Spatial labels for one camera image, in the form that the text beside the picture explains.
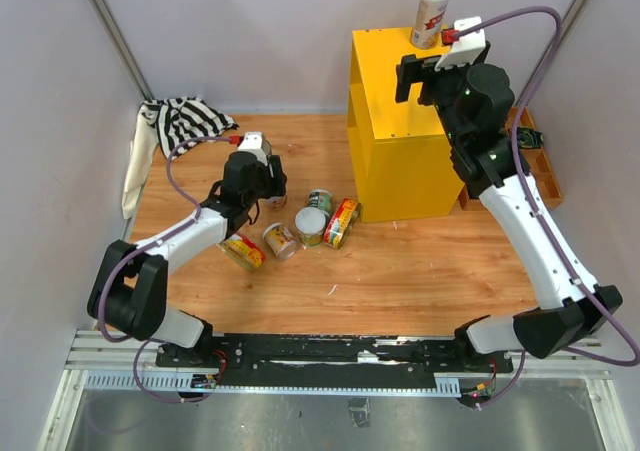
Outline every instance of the yellow box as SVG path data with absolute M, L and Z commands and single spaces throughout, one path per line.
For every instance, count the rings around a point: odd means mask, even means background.
M 420 84 L 406 103 L 395 102 L 396 65 L 402 56 L 444 54 L 422 50 L 411 28 L 353 32 L 347 133 L 364 222 L 449 214 L 462 181 L 433 106 L 418 105 Z

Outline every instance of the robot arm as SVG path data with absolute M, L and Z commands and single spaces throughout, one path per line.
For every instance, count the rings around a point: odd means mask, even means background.
M 456 330 L 468 358 L 498 350 L 525 349 L 544 358 L 597 330 L 604 318 L 574 283 L 553 249 L 520 185 L 510 140 L 504 131 L 514 95 L 505 71 L 484 63 L 489 51 L 478 31 L 451 39 L 454 31 L 479 24 L 456 21 L 445 30 L 444 56 L 402 58 L 397 67 L 396 102 L 406 101 L 413 83 L 422 83 L 419 103 L 434 105 L 451 145 L 453 168 L 469 194 L 480 199 L 505 231 L 522 260 L 539 307 L 515 316 L 483 317 Z M 553 233 L 574 263 L 582 283 L 614 312 L 622 298 L 615 286 L 599 286 L 560 234 L 522 159 L 527 184 Z
M 209 356 L 212 326 L 167 304 L 168 276 L 233 235 L 249 221 L 259 199 L 285 196 L 286 181 L 280 158 L 271 154 L 262 133 L 246 133 L 237 152 L 229 156 L 223 179 L 214 183 L 200 204 L 198 219 L 194 212 L 156 236 L 134 244 L 119 240 L 107 248 L 87 304 L 89 314 L 98 317 L 100 297 L 116 265 L 135 250 L 150 246 L 116 276 L 106 301 L 106 323 L 138 340 L 158 339 Z M 163 239 L 189 221 L 193 223 L 184 231 Z M 125 278 L 136 278 L 136 282 L 130 285 Z

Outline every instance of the wooden floor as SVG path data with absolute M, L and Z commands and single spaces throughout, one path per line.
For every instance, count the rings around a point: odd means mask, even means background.
M 242 229 L 267 252 L 257 272 L 246 272 L 214 246 L 170 277 L 172 305 L 221 332 L 410 335 L 450 335 L 473 318 L 535 306 L 524 268 L 492 216 L 457 204 L 450 216 L 398 221 L 397 229 L 392 222 L 357 223 L 339 251 L 322 245 L 277 261 L 261 241 L 262 231 L 276 221 L 293 230 L 311 189 L 356 197 L 346 118 L 236 119 L 239 132 L 263 131 L 282 157 L 288 204 L 281 210 L 263 206 L 258 223 Z M 225 143 L 200 145 L 173 163 L 174 176 L 204 199 L 232 151 Z M 158 150 L 132 239 L 156 234 L 191 211 L 169 185 Z

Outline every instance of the wire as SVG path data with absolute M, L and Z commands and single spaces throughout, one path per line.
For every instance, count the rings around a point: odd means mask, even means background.
M 580 275 L 575 270 L 575 268 L 573 267 L 573 264 L 571 263 L 571 260 L 566 255 L 566 253 L 562 249 L 562 246 L 558 242 L 558 238 L 555 236 L 555 234 L 549 227 L 549 223 L 547 222 L 545 216 L 540 213 L 540 208 L 538 207 L 536 200 L 533 197 L 533 193 L 531 192 L 531 189 L 529 189 L 529 185 L 527 184 L 527 178 L 522 168 L 522 161 L 520 159 L 520 152 L 518 150 L 518 124 L 520 124 L 520 117 L 522 116 L 522 113 L 524 112 L 526 106 L 531 101 L 531 98 L 533 97 L 535 92 L 538 90 L 538 87 L 540 86 L 542 79 L 547 74 L 547 71 L 549 70 L 549 67 L 551 66 L 551 63 L 553 62 L 553 59 L 555 58 L 555 55 L 558 51 L 558 47 L 560 45 L 562 18 L 560 17 L 558 12 L 553 8 L 550 8 L 547 6 L 531 6 L 528 8 L 522 8 L 515 11 L 511 11 L 510 13 L 505 13 L 500 16 L 496 16 L 495 18 L 484 21 L 483 23 L 480 23 L 476 26 L 472 26 L 471 28 L 465 29 L 464 31 L 460 31 L 454 34 L 454 37 L 460 38 L 462 36 L 465 36 L 470 33 L 474 33 L 480 29 L 486 28 L 488 26 L 492 26 L 494 24 L 500 23 L 507 19 L 511 19 L 516 16 L 522 16 L 524 14 L 530 14 L 530 13 L 546 13 L 550 15 L 555 21 L 556 30 L 551 40 L 549 51 L 543 58 L 542 62 L 540 63 L 540 68 L 538 73 L 535 75 L 534 79 L 531 81 L 530 86 L 527 87 L 527 89 L 525 89 L 524 95 L 522 96 L 522 99 L 520 101 L 520 106 L 518 107 L 518 110 L 516 113 L 516 117 L 513 120 L 513 125 L 511 126 L 511 152 L 513 154 L 513 159 L 515 161 L 518 179 L 520 181 L 520 185 L 522 186 L 522 190 L 524 191 L 527 197 L 527 201 L 531 206 L 533 214 L 536 216 L 540 226 L 544 230 L 544 233 L 547 235 L 547 238 L 549 239 L 551 245 L 553 246 L 553 249 L 558 254 L 558 257 L 562 261 L 564 267 L 567 269 L 567 272 L 569 273 L 571 280 L 574 282 L 580 283 L 578 284 L 578 288 L 580 289 L 580 291 L 582 291 L 585 297 L 591 302 L 591 304 L 593 304 L 593 306 L 600 312 L 600 314 L 602 314 L 602 316 L 604 316 L 606 320 L 609 321 L 609 323 L 611 323 L 614 329 L 620 334 L 622 339 L 624 339 L 627 342 L 627 344 L 633 351 L 634 357 L 631 360 L 620 360 L 620 359 L 609 358 L 607 356 L 600 356 L 598 354 L 590 353 L 588 351 L 583 351 L 581 349 L 577 349 L 573 347 L 567 347 L 565 349 L 574 354 L 595 359 L 596 361 L 602 361 L 604 363 L 615 365 L 615 366 L 625 366 L 625 367 L 637 366 L 638 364 L 640 364 L 640 347 L 638 347 L 638 344 L 635 342 L 635 340 L 629 334 L 629 332 L 624 328 L 624 326 L 604 307 L 602 303 L 600 303 L 600 301 L 598 301 L 598 299 L 591 293 L 589 288 L 587 288 L 587 286 L 583 284 L 582 280 L 580 279 Z
M 200 203 L 195 198 L 193 198 L 191 195 L 187 194 L 180 187 L 180 185 L 173 178 L 173 174 L 171 173 L 171 162 L 176 157 L 176 154 L 177 154 L 178 150 L 180 148 L 182 148 L 183 146 L 186 146 L 187 144 L 196 143 L 196 142 L 202 142 L 202 141 L 214 141 L 214 142 L 215 141 L 225 141 L 225 142 L 231 142 L 231 139 L 230 138 L 222 138 L 222 137 L 218 137 L 218 136 L 202 136 L 202 137 L 198 137 L 198 138 L 190 138 L 190 139 L 186 139 L 186 140 L 182 141 L 175 148 L 173 148 L 171 150 L 171 152 L 169 153 L 169 156 L 167 158 L 167 165 L 166 165 L 167 179 L 169 180 L 169 183 L 171 184 L 171 186 L 173 186 L 173 188 L 178 192 L 178 194 L 180 194 L 183 198 L 185 198 L 187 201 L 189 201 L 190 203 L 193 204 L 193 206 L 195 208 L 195 214 L 194 214 L 192 220 L 186 221 L 183 224 L 181 224 L 180 226 L 172 229 L 171 231 L 168 231 L 167 233 L 165 233 L 162 236 L 160 236 L 158 238 L 158 240 L 166 241 L 167 239 L 171 239 L 174 236 L 180 234 L 184 230 L 186 230 L 189 227 L 191 227 L 198 220 L 198 218 L 200 217 L 200 214 L 202 214 L 202 208 L 200 207 Z M 145 246 L 140 246 L 135 251 L 133 251 L 131 254 L 128 254 L 122 260 L 120 260 L 118 262 L 118 264 L 116 264 L 114 266 L 114 268 L 111 270 L 111 273 L 109 273 L 109 276 L 107 277 L 107 280 L 104 283 L 104 287 L 102 288 L 102 294 L 100 295 L 100 301 L 98 302 L 98 327 L 100 328 L 100 332 L 102 333 L 102 335 L 104 336 L 104 338 L 107 341 L 110 341 L 112 343 L 121 343 L 121 342 L 126 341 L 127 339 L 131 338 L 131 336 L 114 336 L 111 333 L 109 333 L 109 331 L 107 330 L 106 319 L 105 319 L 106 318 L 106 303 L 107 303 L 107 298 L 109 296 L 109 292 L 111 291 L 111 286 L 113 286 L 113 282 L 115 281 L 115 279 L 118 276 L 118 274 L 120 273 L 120 271 L 122 271 L 122 269 L 127 264 L 133 262 L 133 260 L 136 257 L 138 257 L 141 254 L 145 253 L 149 249 L 154 248 L 157 244 L 158 243 L 156 241 L 152 241 L 152 242 L 146 244 Z
M 197 398 L 165 398 L 164 396 L 160 396 L 159 394 L 156 394 L 153 391 L 145 388 L 144 384 L 142 384 L 142 379 L 140 379 L 140 375 L 138 375 L 138 362 L 140 361 L 142 351 L 144 351 L 144 348 L 146 348 L 149 343 L 164 344 L 163 341 L 159 341 L 157 339 L 147 339 L 144 343 L 142 343 L 142 346 L 138 348 L 138 351 L 136 351 L 136 355 L 133 358 L 133 379 L 136 382 L 138 388 L 140 388 L 140 391 L 145 393 L 147 396 L 155 399 L 156 401 L 160 401 L 161 403 L 166 404 L 199 403 L 200 401 L 204 401 L 213 394 L 207 393 L 204 396 L 200 396 Z M 220 382 L 220 379 L 222 378 L 222 375 L 227 369 L 227 355 L 224 353 L 224 351 L 220 350 L 214 351 L 214 354 L 216 354 L 220 358 L 220 368 L 218 369 L 218 379 L 216 380 L 217 386 L 217 384 Z
M 495 403 L 500 398 L 502 398 L 507 393 L 507 391 L 509 391 L 511 388 L 513 388 L 515 386 L 515 384 L 518 381 L 518 379 L 520 379 L 520 375 L 522 374 L 522 371 L 524 370 L 524 362 L 525 362 L 526 358 L 527 358 L 527 353 L 525 351 L 522 351 L 522 353 L 520 354 L 520 365 L 518 366 L 518 370 L 516 371 L 516 374 L 514 374 L 513 378 L 511 378 L 511 381 L 509 381 L 509 384 L 507 384 L 504 388 L 502 388 L 500 390 L 500 392 L 494 394 L 491 397 L 491 399 L 489 399 L 488 401 L 485 401 L 482 404 L 478 403 L 478 406 L 480 408 L 485 408 L 485 407 Z
M 489 363 L 491 364 L 491 367 L 493 369 L 493 373 L 491 374 L 491 378 L 489 379 L 489 381 L 480 383 L 474 388 L 470 388 L 470 389 L 467 388 L 463 390 L 464 392 L 462 394 L 473 395 L 478 393 L 479 391 L 482 391 L 485 388 L 489 388 L 489 386 L 491 386 L 490 389 L 492 392 L 496 389 L 496 378 L 498 376 L 498 363 L 493 358 L 489 358 Z
M 259 217 L 260 217 L 260 203 L 258 201 L 256 201 L 256 215 L 253 217 L 253 219 L 251 219 L 251 216 L 249 216 L 249 224 L 251 226 L 256 224 L 256 222 L 258 221 Z

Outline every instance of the black and white striped towel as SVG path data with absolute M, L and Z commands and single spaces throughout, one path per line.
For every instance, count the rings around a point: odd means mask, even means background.
M 177 98 L 145 101 L 140 107 L 149 126 L 156 130 L 165 158 L 182 141 L 204 136 L 220 136 L 238 124 L 231 116 L 207 106 L 200 98 Z M 193 142 L 178 150 L 176 157 L 198 145 Z

